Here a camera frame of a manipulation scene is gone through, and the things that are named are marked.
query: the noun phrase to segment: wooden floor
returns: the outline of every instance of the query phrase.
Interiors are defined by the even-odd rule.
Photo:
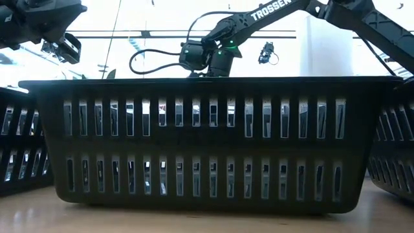
[[[0,199],[0,232],[352,232],[404,233],[414,229],[414,207],[366,180],[358,207],[324,217],[224,216],[92,208],[68,204],[53,188]]]

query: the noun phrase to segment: cable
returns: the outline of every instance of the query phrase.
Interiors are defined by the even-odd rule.
[[[202,14],[200,17],[198,17],[197,19],[195,19],[193,21],[190,28],[188,29],[186,41],[188,41],[190,39],[190,32],[193,29],[195,23],[204,16],[210,16],[210,15],[214,15],[214,14],[245,14],[245,13],[247,13],[247,12],[214,11],[214,12],[207,12],[205,14]]]
[[[367,45],[368,49],[374,54],[374,56],[378,59],[378,61],[387,69],[387,71],[391,75],[396,76],[395,72],[391,68],[389,68],[389,66],[387,65],[387,63],[375,52],[375,50],[369,44],[369,42],[366,39],[362,38],[360,35],[358,35],[358,36],[362,39],[362,41],[365,43],[365,45]]]
[[[270,61],[269,61],[269,64],[271,64],[271,65],[277,65],[278,63],[279,63],[279,56],[276,54],[276,53],[274,53],[273,52],[273,54],[278,58],[278,62],[276,62],[276,63],[271,63]]]
[[[119,16],[119,11],[121,9],[121,4],[122,4],[122,0],[119,1],[119,5],[118,5],[118,12],[116,13],[116,18],[115,18],[115,23],[114,23],[114,28],[112,30],[112,36],[111,36],[111,40],[109,42],[109,47],[108,47],[108,51],[106,54],[106,60],[105,60],[105,66],[103,67],[103,73],[102,73],[102,79],[105,76],[105,72],[106,72],[106,65],[108,64],[108,57],[109,57],[109,53],[111,51],[111,45],[112,45],[112,40],[114,39],[114,32],[115,32],[115,28],[116,28],[116,22],[118,21],[118,16]]]
[[[159,71],[159,70],[161,70],[161,69],[164,69],[164,68],[168,68],[168,67],[172,67],[172,66],[176,66],[176,65],[179,65],[179,66],[181,66],[182,68],[184,68],[184,69],[187,69],[187,70],[189,70],[189,71],[191,71],[191,72],[194,72],[194,70],[189,66],[189,65],[187,65],[187,64],[185,64],[185,63],[171,63],[171,64],[167,64],[167,65],[162,65],[162,66],[160,66],[160,67],[158,67],[158,68],[156,68],[156,69],[153,69],[153,70],[150,70],[150,71],[136,71],[136,70],[134,70],[134,68],[132,67],[132,62],[134,61],[134,59],[135,59],[135,57],[136,56],[138,56],[139,54],[142,54],[143,52],[157,52],[157,53],[161,53],[161,54],[166,54],[166,55],[171,55],[171,56],[180,56],[180,53],[178,52],[178,53],[174,53],[174,52],[166,52],[166,51],[163,51],[163,50],[158,50],[158,49],[143,49],[143,50],[140,50],[140,51],[138,51],[138,52],[136,52],[136,53],[134,53],[133,55],[132,55],[132,57],[131,57],[131,59],[129,59],[129,69],[134,73],[134,74],[139,74],[139,75],[145,75],[145,74],[150,74],[150,73],[152,73],[152,72],[155,72],[155,71]]]

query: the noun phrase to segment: robotic arm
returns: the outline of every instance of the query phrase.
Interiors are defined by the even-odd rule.
[[[81,43],[67,27],[83,12],[81,0],[0,0],[0,49],[45,40],[42,50],[62,62],[79,62]]]
[[[239,45],[254,32],[297,10],[355,31],[414,73],[414,35],[378,12],[372,0],[329,0],[327,5],[317,0],[273,0],[251,12],[220,20],[201,41],[182,43],[179,61],[192,71],[208,67],[205,76],[227,77],[233,58],[242,57]]]

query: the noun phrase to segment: black plastic basket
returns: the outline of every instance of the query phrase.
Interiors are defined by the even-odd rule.
[[[368,170],[380,188],[414,201],[414,80],[386,101],[376,129]]]
[[[179,210],[348,212],[394,77],[21,82],[59,197]]]
[[[35,99],[0,88],[0,195],[53,184]]]

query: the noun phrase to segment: basket rim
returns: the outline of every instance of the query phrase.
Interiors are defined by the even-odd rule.
[[[398,76],[297,76],[297,77],[257,77],[257,78],[119,78],[119,79],[91,79],[91,80],[25,80],[19,82],[19,87],[45,87],[60,85],[72,87],[77,85],[139,85],[139,84],[192,84],[192,83],[361,83],[402,82]]]

